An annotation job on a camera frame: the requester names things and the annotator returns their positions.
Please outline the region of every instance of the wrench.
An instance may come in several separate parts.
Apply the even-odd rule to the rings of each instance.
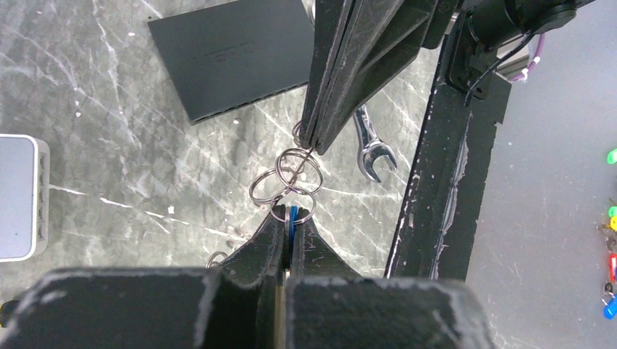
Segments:
[[[375,127],[368,117],[366,105],[363,105],[354,113],[354,123],[358,131],[358,167],[360,172],[369,180],[381,183],[373,169],[373,164],[378,157],[385,156],[390,169],[395,171],[397,159],[394,157],[394,152],[387,143],[377,136]]]

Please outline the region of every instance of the white router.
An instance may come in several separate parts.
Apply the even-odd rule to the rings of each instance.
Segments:
[[[49,146],[0,134],[0,262],[40,254],[49,238]]]

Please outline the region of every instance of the marble floor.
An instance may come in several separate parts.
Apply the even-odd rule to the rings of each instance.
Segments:
[[[190,126],[146,25],[224,2],[0,0],[0,132],[52,152],[49,246],[0,264],[0,302],[54,268],[204,265],[251,237],[266,212],[247,188],[292,146],[305,89]],[[368,103],[398,171],[380,160],[382,184],[362,176],[353,124],[319,159],[314,220],[366,276],[383,272],[437,56]]]

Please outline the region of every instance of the cable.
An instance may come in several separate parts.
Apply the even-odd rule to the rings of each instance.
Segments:
[[[293,256],[293,239],[295,238],[295,224],[293,224],[295,222],[296,217],[298,216],[298,207],[297,206],[291,206],[290,209],[290,264],[291,264],[291,258]]]
[[[528,34],[515,48],[512,49],[512,51],[506,53],[502,58],[496,60],[492,65],[490,65],[490,67],[484,73],[482,73],[482,75],[476,80],[476,82],[474,82],[474,84],[469,88],[469,91],[465,96],[465,104],[463,106],[469,107],[469,104],[471,103],[471,98],[474,96],[474,91],[476,90],[478,85],[480,85],[482,80],[484,80],[489,74],[494,73],[495,69],[497,69],[497,67],[500,66],[503,62],[506,62],[512,56],[517,54],[521,49],[525,48],[525,46],[530,43],[533,37],[534,34]]]
[[[527,81],[527,77],[529,73],[533,71],[533,69],[540,63],[540,56],[542,55],[542,51],[544,50],[544,39],[546,38],[546,34],[541,34],[540,39],[538,40],[538,46],[536,46],[536,52],[533,53],[533,59],[529,62],[529,65],[525,69],[521,71],[520,74],[516,75],[514,78],[509,79],[509,81]]]

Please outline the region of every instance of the metal key ring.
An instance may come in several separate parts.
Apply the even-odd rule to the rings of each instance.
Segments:
[[[286,190],[289,190],[290,188],[285,188],[283,190],[281,190],[280,192],[274,194],[274,196],[279,196],[282,195]],[[304,196],[309,196],[311,198],[311,200],[313,201],[313,207],[311,208],[311,211],[308,212],[308,215],[306,215],[306,217],[300,218],[299,220],[294,220],[293,224],[302,224],[304,222],[306,222],[307,220],[310,220],[311,217],[313,217],[313,214],[315,214],[315,210],[317,209],[317,200],[315,200],[315,195],[313,195],[310,191],[302,189],[302,188],[297,188],[297,187],[293,187],[293,191],[298,193],[299,195],[304,195]],[[281,218],[279,216],[276,215],[276,213],[274,213],[274,207],[279,203],[278,200],[276,201],[272,201],[270,203],[270,214],[272,214],[272,217],[274,217],[274,219],[278,220],[279,222],[285,222],[284,218]]]
[[[216,251],[210,255],[208,258],[208,262],[206,263],[206,268],[215,267],[220,264],[220,262],[215,262],[214,259],[218,256],[223,256],[223,260],[227,258],[227,254],[225,252]]]
[[[287,179],[285,179],[283,177],[283,172],[288,172],[288,171],[285,171],[284,169],[288,168],[288,167],[282,166],[282,161],[283,161],[283,159],[287,158],[288,156],[294,156],[294,157],[299,158],[300,160],[303,160],[303,161],[306,159],[305,164],[302,164],[300,166],[300,168],[298,170],[296,170],[296,172],[297,172],[297,173],[295,173],[296,177],[292,177],[291,180],[287,180]],[[315,158],[308,151],[305,151],[304,149],[300,149],[300,148],[291,148],[291,149],[285,150],[284,152],[281,153],[281,155],[279,155],[276,158],[276,161],[274,163],[274,170],[276,172],[276,176],[279,178],[279,180],[281,182],[283,182],[283,184],[285,184],[285,186],[287,188],[289,188],[291,191],[294,191],[294,192],[300,194],[299,192],[297,192],[293,188],[295,188],[295,182],[298,180],[297,176],[300,173],[304,172],[304,168],[303,167],[306,165],[306,163],[310,164],[315,169],[315,172],[317,172],[317,175],[319,176],[319,184],[317,185],[317,188],[315,188],[314,190],[310,191],[310,193],[314,195],[319,190],[321,190],[322,186],[324,185],[324,175],[319,170],[319,163],[317,163],[317,160],[315,160]]]
[[[283,173],[283,172],[294,173],[294,171],[292,171],[291,168],[289,168],[289,167],[281,167],[281,173]],[[277,193],[274,196],[271,196],[269,198],[256,198],[255,197],[255,189],[257,188],[259,183],[261,183],[266,178],[274,175],[275,173],[276,173],[275,169],[269,169],[269,170],[265,171],[264,173],[258,175],[257,178],[255,178],[252,181],[252,183],[251,183],[251,185],[249,187],[249,197],[251,198],[252,202],[255,205],[257,205],[257,206],[269,205],[269,204],[272,203],[272,201],[277,201],[276,197],[279,195],[279,193],[282,194],[283,196],[285,196],[285,195],[287,195],[291,191],[289,189],[289,187],[286,187],[285,189],[281,190],[279,193]]]
[[[298,147],[302,147],[302,145],[300,145],[300,123],[301,121],[298,121],[298,123],[291,130],[291,134],[293,136],[293,142]]]

